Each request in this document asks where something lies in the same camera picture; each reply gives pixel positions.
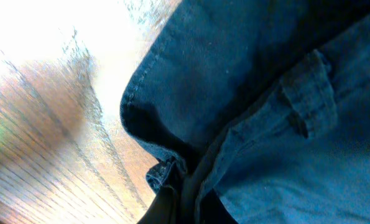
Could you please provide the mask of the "navy blue shorts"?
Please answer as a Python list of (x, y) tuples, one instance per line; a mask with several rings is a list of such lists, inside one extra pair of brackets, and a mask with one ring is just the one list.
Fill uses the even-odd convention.
[(120, 113), (142, 223), (370, 223), (370, 1), (182, 1)]

